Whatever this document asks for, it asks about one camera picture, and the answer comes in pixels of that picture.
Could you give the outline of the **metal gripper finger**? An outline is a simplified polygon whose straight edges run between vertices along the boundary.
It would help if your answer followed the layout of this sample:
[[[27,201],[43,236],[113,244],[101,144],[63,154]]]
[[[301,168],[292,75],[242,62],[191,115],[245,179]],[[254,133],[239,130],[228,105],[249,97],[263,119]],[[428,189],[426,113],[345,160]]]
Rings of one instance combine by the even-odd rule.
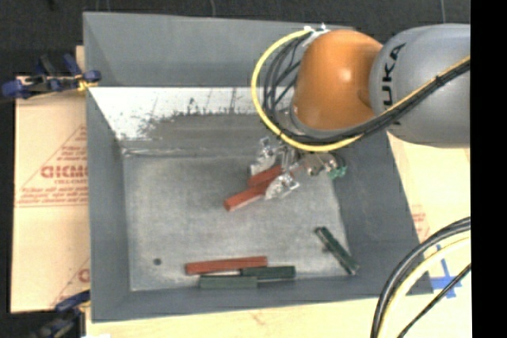
[[[282,173],[271,181],[265,191],[265,199],[282,199],[300,186],[290,173]]]
[[[250,175],[255,176],[272,168],[276,162],[279,147],[280,143],[277,140],[270,137],[261,138],[255,158],[250,164]]]

